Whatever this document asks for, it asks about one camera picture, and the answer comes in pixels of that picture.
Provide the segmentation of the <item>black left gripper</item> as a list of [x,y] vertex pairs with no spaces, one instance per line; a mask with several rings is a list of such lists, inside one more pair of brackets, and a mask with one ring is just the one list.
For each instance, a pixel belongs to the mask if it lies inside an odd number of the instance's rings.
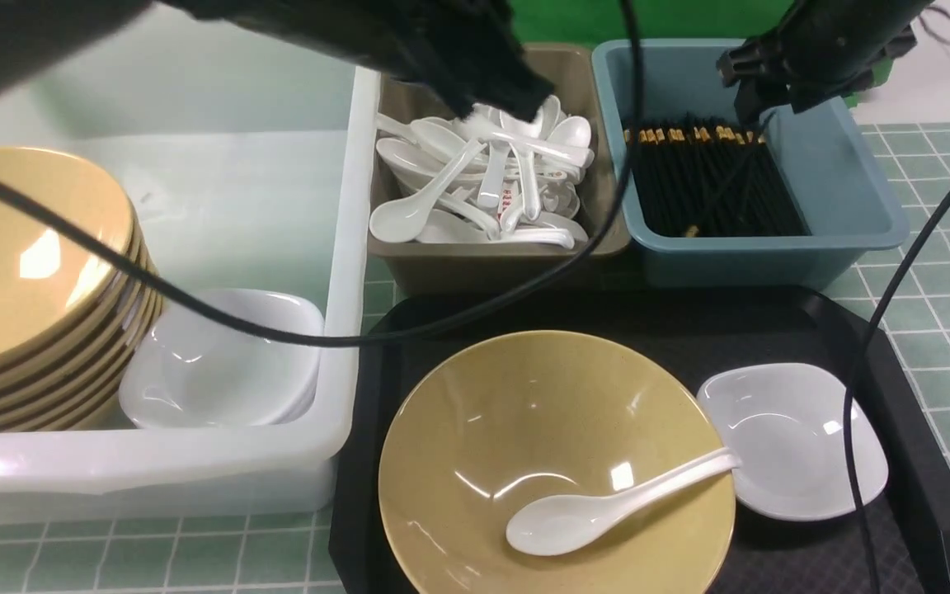
[[525,60],[506,1],[346,1],[363,65],[430,89],[454,114],[477,104],[531,121],[553,92]]

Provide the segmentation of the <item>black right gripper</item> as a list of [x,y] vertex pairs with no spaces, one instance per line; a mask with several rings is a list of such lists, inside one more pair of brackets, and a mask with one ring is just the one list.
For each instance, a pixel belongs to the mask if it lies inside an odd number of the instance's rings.
[[776,106],[799,114],[871,89],[876,65],[915,48],[918,15],[917,1],[796,1],[772,29],[724,52],[717,71],[738,87],[741,123]]

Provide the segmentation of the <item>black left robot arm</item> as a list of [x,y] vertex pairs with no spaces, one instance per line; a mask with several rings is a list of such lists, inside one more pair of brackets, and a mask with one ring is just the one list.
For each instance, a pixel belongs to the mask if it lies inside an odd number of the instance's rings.
[[[150,1],[0,1],[0,94],[150,10]],[[421,84],[456,116],[476,104],[532,120],[553,91],[524,56],[506,1],[172,1],[344,63]]]

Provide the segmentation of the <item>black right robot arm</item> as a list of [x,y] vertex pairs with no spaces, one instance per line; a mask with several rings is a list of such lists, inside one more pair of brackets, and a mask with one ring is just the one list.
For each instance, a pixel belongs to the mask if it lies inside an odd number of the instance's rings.
[[871,89],[873,69],[915,48],[911,23],[928,1],[796,1],[776,26],[724,52],[717,71],[738,87],[736,118],[760,120],[776,106],[800,114]]

